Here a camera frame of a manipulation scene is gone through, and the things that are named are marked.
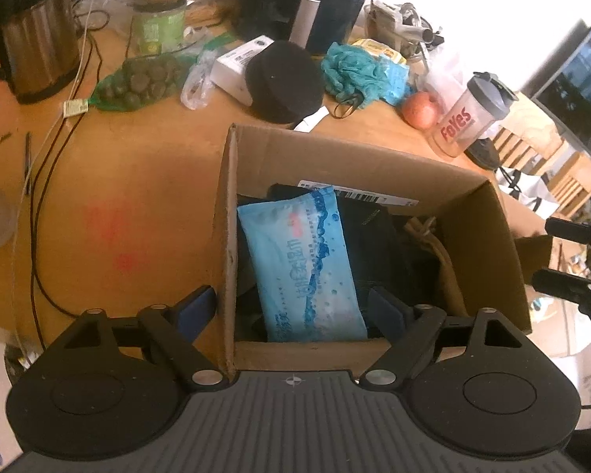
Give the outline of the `blue wet wipes pack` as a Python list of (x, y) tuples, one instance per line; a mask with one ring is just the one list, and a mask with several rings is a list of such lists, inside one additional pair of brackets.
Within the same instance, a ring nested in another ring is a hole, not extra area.
[(331, 186), (289, 200), (242, 205), (237, 212), (269, 341), (367, 339)]

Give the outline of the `black round foam cushion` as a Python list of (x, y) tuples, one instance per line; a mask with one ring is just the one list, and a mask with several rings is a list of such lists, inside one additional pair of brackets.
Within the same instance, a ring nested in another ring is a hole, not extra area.
[(293, 124), (323, 103), (323, 81), (310, 54), (287, 41), (275, 41), (247, 63), (244, 79), (252, 111), (261, 120)]

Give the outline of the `cardboard box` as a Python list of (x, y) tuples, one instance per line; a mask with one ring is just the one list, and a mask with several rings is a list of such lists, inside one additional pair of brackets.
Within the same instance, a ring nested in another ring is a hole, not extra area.
[(498, 310), (531, 330), (519, 254), (485, 176), (420, 156), (232, 125), (223, 233), (222, 364), (364, 372), (388, 348), (369, 292), (452, 316)]

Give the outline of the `wooden chair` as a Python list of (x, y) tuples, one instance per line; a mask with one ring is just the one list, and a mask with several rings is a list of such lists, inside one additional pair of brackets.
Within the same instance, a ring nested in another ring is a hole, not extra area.
[(546, 176), (558, 215), (571, 218), (591, 198), (591, 157), (571, 152), (554, 121), (531, 101), (517, 101), (492, 139), (506, 168)]

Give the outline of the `black round stand base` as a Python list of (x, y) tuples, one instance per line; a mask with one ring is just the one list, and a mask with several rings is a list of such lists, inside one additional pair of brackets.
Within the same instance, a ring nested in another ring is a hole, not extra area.
[(494, 172), (502, 162), (491, 139), (482, 138), (474, 141), (464, 152), (465, 156), (477, 167)]

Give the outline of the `television screen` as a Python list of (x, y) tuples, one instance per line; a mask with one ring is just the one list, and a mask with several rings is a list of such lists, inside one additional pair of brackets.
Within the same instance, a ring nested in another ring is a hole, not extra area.
[(591, 155), (591, 25), (578, 21), (524, 84), (523, 93), (571, 147)]

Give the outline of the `red apple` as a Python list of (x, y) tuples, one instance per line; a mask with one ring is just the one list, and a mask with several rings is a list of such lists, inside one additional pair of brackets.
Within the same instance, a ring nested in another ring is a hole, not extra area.
[(438, 123), (442, 108), (435, 95), (421, 91), (405, 100), (400, 107), (400, 113), (410, 126), (425, 131)]

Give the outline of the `clear crumpled plastic bag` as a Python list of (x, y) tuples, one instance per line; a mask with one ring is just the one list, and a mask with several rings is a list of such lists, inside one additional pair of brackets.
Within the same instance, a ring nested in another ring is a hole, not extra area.
[(189, 69), (180, 93), (180, 102), (186, 109), (199, 110), (208, 105), (210, 91), (213, 87), (211, 71), (216, 58), (216, 51), (205, 50)]

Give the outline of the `grey lid shaker bottle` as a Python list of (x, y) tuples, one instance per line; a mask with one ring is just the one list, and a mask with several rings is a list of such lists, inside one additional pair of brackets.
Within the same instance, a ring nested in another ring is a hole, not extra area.
[(517, 100), (497, 75), (475, 72), (453, 107), (429, 131), (431, 149), (444, 159), (457, 158), (495, 122), (504, 120)]

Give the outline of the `green net bag of nuts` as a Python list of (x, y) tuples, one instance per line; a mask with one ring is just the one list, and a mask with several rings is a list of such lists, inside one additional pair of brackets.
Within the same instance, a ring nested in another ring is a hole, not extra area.
[(173, 54), (135, 57), (97, 83), (88, 105), (101, 111), (132, 112), (180, 92), (195, 57)]

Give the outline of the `white product box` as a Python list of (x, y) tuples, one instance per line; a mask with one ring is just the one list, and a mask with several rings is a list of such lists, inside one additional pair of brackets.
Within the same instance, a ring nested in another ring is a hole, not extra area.
[(246, 107), (252, 105), (252, 96), (246, 87), (245, 70), (249, 61), (273, 44), (269, 36), (260, 35), (214, 61), (210, 73), (211, 82)]

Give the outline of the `teal bath loofah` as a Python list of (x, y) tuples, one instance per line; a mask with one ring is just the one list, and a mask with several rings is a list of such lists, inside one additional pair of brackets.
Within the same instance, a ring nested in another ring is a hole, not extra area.
[(324, 89), (345, 104), (363, 109), (374, 101), (397, 106), (410, 93), (410, 70), (387, 57), (372, 56), (360, 46), (333, 43), (320, 63)]

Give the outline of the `yellow wipes pack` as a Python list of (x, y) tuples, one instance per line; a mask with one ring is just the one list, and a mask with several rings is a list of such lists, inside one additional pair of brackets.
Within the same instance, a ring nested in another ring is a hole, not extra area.
[(357, 39), (352, 43), (352, 46), (365, 50), (376, 59), (386, 58), (390, 62), (399, 65), (407, 63), (407, 60), (405, 60), (405, 57), (399, 51), (375, 39), (369, 39), (369, 37), (367, 39)]

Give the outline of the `green label jar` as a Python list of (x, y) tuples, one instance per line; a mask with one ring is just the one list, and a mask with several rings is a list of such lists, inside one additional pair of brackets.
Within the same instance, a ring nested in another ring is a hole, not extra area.
[(176, 49), (183, 42), (186, 0), (133, 0), (131, 32), (141, 56)]

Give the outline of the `steel electric kettle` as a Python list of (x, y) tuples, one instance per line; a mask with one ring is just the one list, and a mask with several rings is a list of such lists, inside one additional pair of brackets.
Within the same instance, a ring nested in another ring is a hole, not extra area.
[(0, 0), (0, 81), (20, 104), (66, 87), (80, 59), (71, 0)]

